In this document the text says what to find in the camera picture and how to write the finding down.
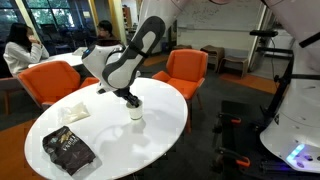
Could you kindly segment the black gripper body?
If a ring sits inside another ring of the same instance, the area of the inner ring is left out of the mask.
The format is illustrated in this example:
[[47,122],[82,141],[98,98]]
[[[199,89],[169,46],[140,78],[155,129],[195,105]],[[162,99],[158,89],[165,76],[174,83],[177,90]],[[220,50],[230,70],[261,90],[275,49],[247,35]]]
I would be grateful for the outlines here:
[[139,106],[139,99],[137,96],[134,96],[131,92],[130,92],[130,88],[123,88],[123,89],[118,89],[114,91],[114,94],[117,97],[121,97],[124,100],[126,100],[130,105],[134,106],[134,107],[138,107]]

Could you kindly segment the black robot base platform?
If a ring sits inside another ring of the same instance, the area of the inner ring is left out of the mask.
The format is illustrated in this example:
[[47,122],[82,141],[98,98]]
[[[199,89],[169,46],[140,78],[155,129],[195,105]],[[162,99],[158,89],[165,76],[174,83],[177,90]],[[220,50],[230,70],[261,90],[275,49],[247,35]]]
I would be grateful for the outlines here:
[[294,170],[262,145],[259,135],[264,115],[257,106],[224,100],[219,113],[240,117],[241,123],[226,125],[217,117],[213,132],[215,138],[221,136],[222,143],[216,148],[233,150],[251,161],[248,168],[242,167],[215,151],[218,158],[212,169],[221,174],[219,180],[320,180],[318,173]]

